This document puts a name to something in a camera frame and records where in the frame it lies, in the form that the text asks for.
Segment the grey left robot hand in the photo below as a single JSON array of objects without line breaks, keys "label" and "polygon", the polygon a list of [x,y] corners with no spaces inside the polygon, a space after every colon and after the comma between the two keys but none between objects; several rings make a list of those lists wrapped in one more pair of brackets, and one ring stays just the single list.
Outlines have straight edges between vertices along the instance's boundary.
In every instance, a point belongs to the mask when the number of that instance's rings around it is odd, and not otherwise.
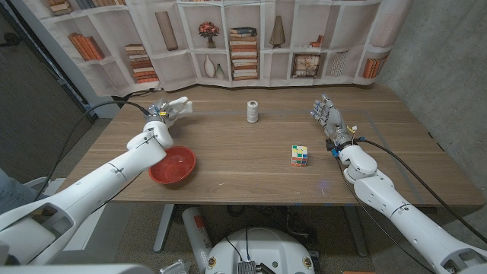
[{"label": "grey left robot hand", "polygon": [[148,109],[145,116],[148,122],[161,121],[163,123],[174,121],[177,117],[176,110],[170,105],[168,100],[160,99],[154,102]]}]

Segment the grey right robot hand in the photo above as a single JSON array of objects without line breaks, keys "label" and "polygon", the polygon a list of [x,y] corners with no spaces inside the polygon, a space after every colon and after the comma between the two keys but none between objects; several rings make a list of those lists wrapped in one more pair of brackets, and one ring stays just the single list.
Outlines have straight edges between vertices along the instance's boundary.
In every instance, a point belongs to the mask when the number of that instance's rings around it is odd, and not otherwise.
[{"label": "grey right robot hand", "polygon": [[352,136],[339,110],[328,96],[322,94],[321,100],[315,100],[310,115],[323,127],[327,137],[326,147],[337,151],[352,145]]}]

